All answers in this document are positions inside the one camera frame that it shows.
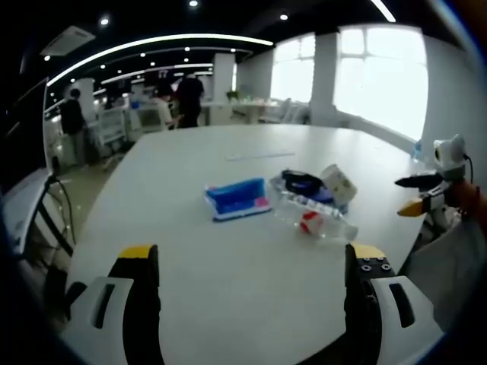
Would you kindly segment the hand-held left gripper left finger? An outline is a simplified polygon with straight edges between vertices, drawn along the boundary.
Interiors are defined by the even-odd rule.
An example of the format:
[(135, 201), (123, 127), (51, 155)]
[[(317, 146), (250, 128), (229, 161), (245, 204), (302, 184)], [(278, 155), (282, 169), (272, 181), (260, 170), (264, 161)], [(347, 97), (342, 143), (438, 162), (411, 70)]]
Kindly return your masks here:
[(162, 364), (158, 248), (124, 249), (106, 276), (66, 294), (63, 341), (86, 364)]

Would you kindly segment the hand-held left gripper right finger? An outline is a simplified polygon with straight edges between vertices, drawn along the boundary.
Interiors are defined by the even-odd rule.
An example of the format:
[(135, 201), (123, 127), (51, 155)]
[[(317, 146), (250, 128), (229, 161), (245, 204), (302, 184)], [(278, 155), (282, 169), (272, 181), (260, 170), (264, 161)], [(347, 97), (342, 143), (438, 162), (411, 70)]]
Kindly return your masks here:
[(347, 364), (417, 364), (444, 333), (431, 301), (373, 246), (345, 246)]

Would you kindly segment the person's right hand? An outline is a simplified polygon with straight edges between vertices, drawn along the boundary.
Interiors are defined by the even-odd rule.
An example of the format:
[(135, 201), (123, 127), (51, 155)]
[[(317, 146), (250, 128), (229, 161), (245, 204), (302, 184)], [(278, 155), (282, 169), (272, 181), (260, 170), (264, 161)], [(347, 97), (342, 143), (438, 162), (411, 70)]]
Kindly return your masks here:
[(463, 180), (454, 185), (454, 200), (460, 209), (472, 217), (486, 215), (486, 197), (478, 185)]

